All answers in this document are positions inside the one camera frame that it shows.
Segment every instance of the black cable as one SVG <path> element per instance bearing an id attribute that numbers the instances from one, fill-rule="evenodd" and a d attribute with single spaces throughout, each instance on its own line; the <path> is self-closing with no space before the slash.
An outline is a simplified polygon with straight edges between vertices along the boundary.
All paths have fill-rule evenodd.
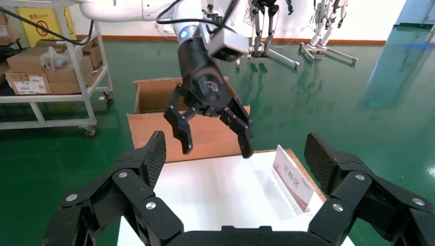
<path id="1" fill-rule="evenodd" d="M 226 28 L 229 29 L 233 32 L 235 32 L 233 29 L 231 29 L 230 27 L 226 26 L 225 23 L 217 23 L 217 22 L 213 22 L 211 20 L 207 20 L 207 19 L 170 19 L 170 20 L 161 20 L 160 18 L 166 14 L 170 9 L 172 9 L 177 3 L 181 2 L 182 0 L 175 0 L 171 5 L 169 5 L 168 8 L 166 8 L 165 10 L 163 10 L 156 18 L 155 22 L 157 24 L 175 24 L 175 23 L 183 23 L 183 22 L 201 22 L 201 23 L 209 23 L 209 24 L 213 24 L 217 27 L 220 28 Z"/>
<path id="2" fill-rule="evenodd" d="M 57 33 L 55 33 L 55 32 L 52 32 L 52 31 L 48 30 L 47 28 L 45 28 L 45 27 L 43 27 L 43 26 L 40 26 L 40 25 L 38 25 L 38 24 L 36 24 L 36 23 L 34 23 L 34 22 L 31 22 L 30 20 L 28 20 L 28 19 L 26 19 L 26 18 L 24 18 L 24 17 L 21 17 L 21 16 L 15 14 L 15 13 L 12 13 L 11 11 L 9 11 L 9 10 L 3 8 L 3 7 L 0 7 L 0 11 L 1 11 L 1 12 L 5 12 L 6 14 L 9 14 L 10 16 L 12 16 L 12 17 L 14 17 L 14 18 L 17 18 L 17 19 L 19 19 L 19 20 L 21 20 L 21 21 L 23 21 L 23 22 L 25 22 L 25 23 L 27 23 L 27 24 L 30 24 L 30 25 L 32 25 L 32 26 L 34 26 L 34 27 L 36 27 L 36 28 L 39 28 L 39 29 L 41 29 L 41 30 L 43 30 L 43 31 L 45 31 L 45 32 L 47 32 L 47 33 L 50 33 L 50 34 L 52 34 L 52 35 L 54 35 L 54 36 L 56 36 L 56 37 L 58 37 L 58 38 L 60 38 L 60 39 L 62 39 L 62 40 L 68 41 L 68 42 L 70 42 L 70 43 L 72 43 L 72 44 L 75 44 L 75 45 L 86 45 L 86 44 L 88 44 L 88 43 L 90 42 L 90 40 L 91 40 L 92 29 L 93 29 L 93 26 L 94 26 L 94 20 L 91 20 L 91 26 L 90 26 L 90 28 L 89 28 L 88 38 L 87 38 L 83 43 L 80 43 L 80 42 L 76 42 L 76 41 L 74 41 L 74 40 L 71 40 L 71 39 L 69 39 L 69 38 L 66 38 L 66 37 L 64 37 L 64 36 L 62 36 L 62 35 L 59 35 L 59 34 L 57 34 Z"/>
<path id="3" fill-rule="evenodd" d="M 228 5 L 227 11 L 225 11 L 224 18 L 222 19 L 223 24 L 227 23 L 238 2 L 239 0 L 231 0 L 230 4 Z M 216 27 L 216 29 L 213 30 L 213 33 L 218 33 L 221 29 L 222 27 Z"/>

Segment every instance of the white table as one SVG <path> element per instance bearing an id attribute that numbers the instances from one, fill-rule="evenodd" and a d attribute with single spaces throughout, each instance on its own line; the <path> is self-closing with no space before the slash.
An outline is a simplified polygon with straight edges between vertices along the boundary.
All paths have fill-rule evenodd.
<path id="1" fill-rule="evenodd" d="M 307 231 L 323 202 L 314 193 L 311 212 L 297 215 L 272 174 L 274 152 L 167 163 L 154 189 L 180 218 L 185 232 L 222 226 Z M 143 245 L 122 218 L 118 246 Z M 347 237 L 344 246 L 354 246 Z"/>

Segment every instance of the box on shelf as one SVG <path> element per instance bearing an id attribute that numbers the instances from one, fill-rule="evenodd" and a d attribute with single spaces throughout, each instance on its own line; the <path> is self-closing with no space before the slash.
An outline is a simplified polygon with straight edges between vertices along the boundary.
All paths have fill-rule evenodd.
<path id="1" fill-rule="evenodd" d="M 231 97 L 237 96 L 227 77 L 225 82 L 228 94 Z M 154 131 L 161 130 L 165 132 L 166 162 L 240 155 L 237 135 L 219 118 L 202 115 L 196 115 L 189 121 L 193 150 L 189 155 L 183 154 L 180 141 L 173 137 L 171 125 L 163 118 L 178 83 L 182 83 L 181 78 L 135 81 L 135 114 L 128 115 L 134 147 L 144 146 Z M 182 99 L 178 102 L 177 108 L 187 109 Z"/>
<path id="2" fill-rule="evenodd" d="M 36 42 L 35 47 L 53 47 L 60 49 L 67 49 L 66 41 L 63 40 L 52 40 L 52 39 L 41 39 Z"/>
<path id="3" fill-rule="evenodd" d="M 49 47 L 52 46 L 55 49 L 67 49 L 66 42 L 63 40 L 47 40 L 42 39 L 36 42 L 35 47 Z M 91 41 L 82 48 L 83 54 L 91 58 L 92 67 L 94 70 L 99 68 L 102 64 L 101 51 L 96 41 Z"/>
<path id="4" fill-rule="evenodd" d="M 45 73 L 6 72 L 6 80 L 16 95 L 53 94 Z"/>
<path id="5" fill-rule="evenodd" d="M 92 62 L 88 56 L 83 56 L 80 62 L 83 80 L 88 85 L 92 81 Z M 78 86 L 77 76 L 75 76 L 74 68 L 68 67 L 58 70 L 45 70 L 51 90 L 54 95 L 81 93 Z"/>
<path id="6" fill-rule="evenodd" d="M 7 15 L 0 12 L 0 45 L 8 45 L 16 41 L 16 36 L 8 22 Z"/>
<path id="7" fill-rule="evenodd" d="M 97 69 L 101 66 L 101 51 L 97 42 L 91 42 L 90 44 L 83 47 L 83 54 L 91 57 L 92 67 L 94 69 Z"/>
<path id="8" fill-rule="evenodd" d="M 6 72 L 10 70 L 7 61 L 0 63 L 0 84 L 6 81 Z"/>
<path id="9" fill-rule="evenodd" d="M 34 47 L 7 59 L 14 73 L 43 73 L 40 56 L 47 52 L 47 47 Z"/>

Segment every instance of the red and white sign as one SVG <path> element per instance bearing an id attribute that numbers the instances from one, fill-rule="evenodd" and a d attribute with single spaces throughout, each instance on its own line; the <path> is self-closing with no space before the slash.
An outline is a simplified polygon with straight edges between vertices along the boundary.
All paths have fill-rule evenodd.
<path id="1" fill-rule="evenodd" d="M 300 210 L 302 213 L 308 212 L 308 204 L 314 194 L 314 187 L 280 145 L 276 149 L 273 169 L 281 181 L 280 187 L 290 200 L 290 203 L 293 204 L 295 202 L 296 204 L 293 204 L 293 207 L 299 207 L 299 209 L 295 207 L 296 211 Z"/>
<path id="2" fill-rule="evenodd" d="M 45 21 L 43 21 L 43 20 L 38 21 L 37 24 L 40 25 L 40 26 L 42 26 L 42 27 L 45 27 L 46 29 L 48 29 L 48 25 L 47 25 L 47 23 L 45 23 Z M 41 35 L 42 37 L 45 37 L 45 36 L 48 35 L 48 32 L 46 32 L 46 31 L 44 31 L 44 30 L 42 30 L 42 29 L 40 29 L 40 28 L 38 28 L 38 27 L 36 27 L 36 31 L 37 31 L 38 34 Z"/>

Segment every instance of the plastic bag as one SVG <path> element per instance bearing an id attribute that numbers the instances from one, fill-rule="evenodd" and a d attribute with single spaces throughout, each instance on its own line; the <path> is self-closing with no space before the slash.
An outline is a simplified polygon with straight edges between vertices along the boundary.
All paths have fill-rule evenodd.
<path id="1" fill-rule="evenodd" d="M 77 61 L 80 62 L 83 57 L 83 53 L 79 50 L 75 55 L 77 57 Z M 62 69 L 65 67 L 72 67 L 72 60 L 69 55 L 68 50 L 66 50 L 62 54 L 58 54 L 56 50 L 52 47 L 48 47 L 48 52 L 42 54 L 40 56 L 41 66 L 50 70 Z"/>

